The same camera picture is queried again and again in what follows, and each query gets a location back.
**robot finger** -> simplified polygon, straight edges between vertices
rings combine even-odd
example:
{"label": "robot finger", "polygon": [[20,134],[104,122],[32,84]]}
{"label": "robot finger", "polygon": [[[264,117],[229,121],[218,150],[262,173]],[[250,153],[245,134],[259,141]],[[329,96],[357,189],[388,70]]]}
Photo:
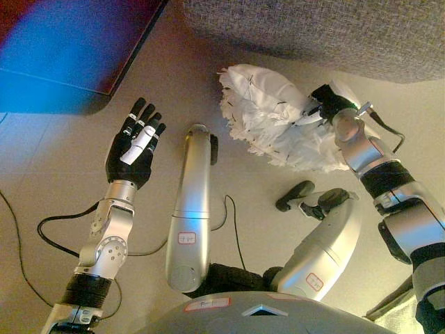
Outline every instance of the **robot finger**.
{"label": "robot finger", "polygon": [[130,113],[127,116],[127,119],[124,121],[124,124],[120,129],[121,133],[126,134],[127,136],[131,135],[133,131],[133,126],[135,125],[136,120],[138,119],[138,114],[144,106],[145,106],[145,100],[142,97],[139,97],[136,103],[133,105],[133,108],[131,108]]}
{"label": "robot finger", "polygon": [[156,148],[156,146],[158,145],[158,141],[159,141],[159,137],[162,135],[162,133],[164,132],[164,130],[167,128],[167,126],[164,123],[161,123],[158,128],[156,129],[156,132],[153,135],[153,138],[151,139],[151,141],[149,142],[146,150],[151,151],[152,153],[154,152],[154,149]]}
{"label": "robot finger", "polygon": [[135,139],[139,135],[140,131],[144,128],[145,123],[148,121],[148,118],[151,116],[154,110],[155,107],[151,103],[147,106],[147,108],[145,108],[142,115],[139,117],[139,120],[134,125],[133,132],[131,133],[132,139]]}

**black cable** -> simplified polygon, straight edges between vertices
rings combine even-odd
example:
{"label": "black cable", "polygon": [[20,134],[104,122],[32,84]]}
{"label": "black cable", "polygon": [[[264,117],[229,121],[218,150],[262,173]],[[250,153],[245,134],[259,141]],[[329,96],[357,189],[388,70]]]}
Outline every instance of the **black cable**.
{"label": "black cable", "polygon": [[383,122],[382,118],[374,111],[374,109],[370,108],[370,117],[375,120],[379,126],[381,126],[383,129],[387,130],[388,132],[391,132],[392,134],[395,134],[396,136],[400,137],[400,141],[398,142],[396,148],[393,149],[393,153],[396,153],[397,150],[402,146],[402,144],[405,142],[405,135],[400,133],[399,131],[393,129],[392,127],[389,127],[388,125]]}
{"label": "black cable", "polygon": [[234,225],[235,225],[236,245],[238,246],[238,253],[239,253],[239,257],[241,259],[241,264],[243,265],[243,269],[246,270],[245,265],[244,265],[243,255],[241,254],[241,249],[239,247],[238,229],[236,228],[236,205],[235,205],[234,199],[232,197],[230,197],[229,195],[226,195],[226,197],[230,198],[230,200],[232,201],[232,204],[234,206]]}
{"label": "black cable", "polygon": [[17,217],[15,216],[14,210],[11,207],[11,204],[8,202],[8,200],[6,199],[6,197],[3,195],[3,193],[0,191],[0,196],[3,198],[3,200],[5,201],[6,205],[8,206],[11,214],[13,215],[14,218],[14,224],[15,224],[15,231],[17,232],[17,240],[19,242],[19,260],[20,260],[20,269],[22,270],[22,275],[23,278],[25,279],[25,282],[29,285],[29,287],[35,292],[35,294],[45,303],[47,304],[50,308],[53,307],[52,304],[50,304],[50,302],[48,302],[45,298],[42,297],[41,294],[39,294],[39,292],[34,288],[34,286],[31,284],[31,282],[29,282],[28,278],[26,277],[26,273],[25,273],[25,269],[23,267],[23,257],[22,257],[22,238],[20,237],[20,230],[19,230],[19,223],[17,222]]}
{"label": "black cable", "polygon": [[165,238],[162,241],[161,245],[158,248],[156,248],[154,250],[151,250],[150,252],[128,253],[128,256],[148,256],[148,255],[153,255],[153,254],[159,252],[165,246],[166,243],[167,243],[167,238]]}
{"label": "black cable", "polygon": [[101,320],[110,319],[113,315],[118,313],[118,310],[120,309],[120,305],[122,304],[122,288],[120,287],[120,284],[119,284],[118,280],[115,279],[114,282],[118,286],[118,290],[119,290],[119,303],[118,303],[118,306],[113,311],[113,313],[111,313],[110,315],[107,315],[106,317],[101,318]]}
{"label": "black cable", "polygon": [[92,207],[90,207],[89,209],[87,209],[86,211],[84,211],[80,214],[70,214],[70,215],[66,215],[66,216],[52,216],[52,217],[45,218],[39,223],[39,225],[37,225],[37,233],[40,235],[40,237],[43,239],[43,241],[45,241],[47,244],[49,244],[53,247],[56,247],[57,249],[60,249],[61,251],[64,251],[65,253],[68,253],[75,257],[79,257],[79,254],[77,252],[74,252],[73,250],[66,248],[60,244],[57,244],[56,242],[54,242],[50,238],[48,238],[42,231],[43,225],[49,221],[58,221],[58,220],[62,220],[62,219],[74,219],[74,218],[79,218],[79,217],[85,216],[85,215],[90,214],[91,212],[95,211],[97,209],[98,205],[99,205],[99,202],[96,202]]}
{"label": "black cable", "polygon": [[222,220],[223,222],[218,227],[214,228],[212,231],[219,230],[222,226],[224,226],[225,221],[227,220],[227,197],[229,197],[229,195],[226,195],[224,197],[224,219]]}

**white label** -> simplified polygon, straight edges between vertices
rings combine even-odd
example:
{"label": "white label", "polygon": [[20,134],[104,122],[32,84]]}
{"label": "white label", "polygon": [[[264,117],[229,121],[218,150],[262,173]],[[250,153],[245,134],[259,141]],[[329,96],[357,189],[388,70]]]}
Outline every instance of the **white label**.
{"label": "white label", "polygon": [[320,278],[318,278],[315,273],[310,273],[306,277],[306,282],[315,291],[320,291],[321,288],[324,286],[323,281]]}
{"label": "white label", "polygon": [[217,299],[211,299],[208,301],[195,301],[193,303],[190,303],[184,308],[185,312],[189,311],[198,311],[198,310],[209,310],[212,308],[226,308],[227,306],[230,306],[230,298],[217,298]]}
{"label": "white label", "polygon": [[297,301],[299,298],[297,296],[292,296],[291,294],[268,294],[269,297],[277,299],[279,301]]}
{"label": "white label", "polygon": [[178,243],[180,245],[196,244],[196,234],[193,232],[180,232],[178,233]]}

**white feathers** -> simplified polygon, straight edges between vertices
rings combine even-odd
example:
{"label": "white feathers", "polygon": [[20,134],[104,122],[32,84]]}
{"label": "white feathers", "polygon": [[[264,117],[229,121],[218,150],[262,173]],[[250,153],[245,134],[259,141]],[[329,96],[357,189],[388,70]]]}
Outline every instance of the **white feathers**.
{"label": "white feathers", "polygon": [[220,73],[222,115],[233,139],[246,140],[249,152],[268,154],[270,163],[294,170],[347,170],[329,124],[296,126],[311,102],[285,77],[266,68],[235,65]]}

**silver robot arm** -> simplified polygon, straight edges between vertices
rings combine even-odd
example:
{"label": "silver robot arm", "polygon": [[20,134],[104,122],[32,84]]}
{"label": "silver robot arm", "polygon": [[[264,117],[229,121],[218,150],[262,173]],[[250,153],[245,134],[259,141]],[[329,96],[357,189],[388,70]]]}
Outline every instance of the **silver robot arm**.
{"label": "silver robot arm", "polygon": [[360,234],[358,197],[343,189],[313,193],[287,203],[321,220],[294,250],[270,285],[272,291],[320,301],[343,273]]}
{"label": "silver robot arm", "polygon": [[136,186],[130,181],[116,180],[109,185],[97,207],[88,242],[81,249],[79,264],[42,334],[51,333],[54,327],[59,333],[73,328],[79,330],[75,333],[88,333],[99,322],[111,281],[128,256],[135,194]]}
{"label": "silver robot arm", "polygon": [[116,134],[106,160],[108,191],[99,202],[88,241],[62,300],[55,304],[42,334],[93,333],[102,317],[102,305],[111,282],[124,264],[133,225],[134,198],[149,179],[153,152],[165,125],[161,114],[149,106],[136,122],[145,100],[133,106]]}
{"label": "silver robot arm", "polygon": [[[371,105],[364,109],[377,117]],[[417,320],[426,333],[444,330],[444,208],[379,138],[366,133],[357,110],[341,110],[332,125],[346,163],[384,216],[378,228],[389,251],[397,260],[413,265]]]}
{"label": "silver robot arm", "polygon": [[209,268],[211,141],[215,138],[204,125],[193,125],[186,136],[165,261],[168,284],[184,293],[200,287]]}

